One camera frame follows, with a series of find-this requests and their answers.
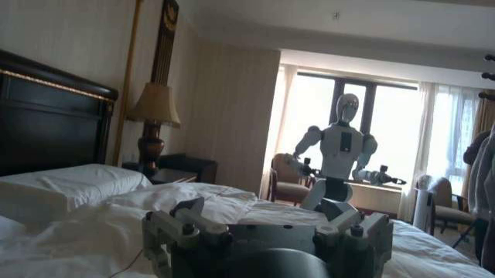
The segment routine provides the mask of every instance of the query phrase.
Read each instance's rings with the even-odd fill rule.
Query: white duvet
[[[142,218],[203,196],[203,216],[223,223],[315,224],[323,215],[258,200],[253,193],[209,184],[167,184],[78,208],[39,235],[0,240],[0,277],[110,277],[142,249]],[[155,277],[141,255],[118,277]],[[493,277],[454,249],[395,222],[385,277]]]

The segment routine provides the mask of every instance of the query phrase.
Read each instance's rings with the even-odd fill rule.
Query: person
[[[495,197],[495,125],[490,131],[482,132],[468,148],[464,159],[473,165],[469,190],[470,211],[477,215],[476,221],[476,250],[477,258],[485,268],[495,271],[493,211]]]

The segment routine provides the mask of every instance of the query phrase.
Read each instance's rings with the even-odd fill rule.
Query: white robot
[[[359,100],[354,94],[345,94],[338,100],[338,122],[321,130],[318,126],[311,126],[309,131],[295,147],[295,152],[289,163],[298,169],[301,175],[309,175],[311,172],[325,179],[318,180],[310,194],[303,200],[301,207],[314,210],[323,198],[347,202],[353,196],[353,189],[345,180],[349,179],[354,162],[357,168],[353,171],[355,180],[367,180],[373,184],[406,182],[398,178],[391,178],[386,170],[366,171],[363,170],[370,162],[370,157],[375,153],[378,143],[373,135],[362,134],[350,126],[350,122],[357,115]],[[298,161],[299,155],[306,152],[310,146],[321,142],[323,155],[322,170],[311,170],[309,162]]]

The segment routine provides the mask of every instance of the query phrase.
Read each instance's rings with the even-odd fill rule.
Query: lampshade
[[[147,83],[137,106],[129,113],[134,120],[157,120],[181,127],[181,120],[174,103],[173,89],[157,83]]]

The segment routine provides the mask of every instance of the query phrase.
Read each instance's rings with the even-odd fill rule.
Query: dark headboard
[[[0,175],[105,163],[118,91],[0,50]]]

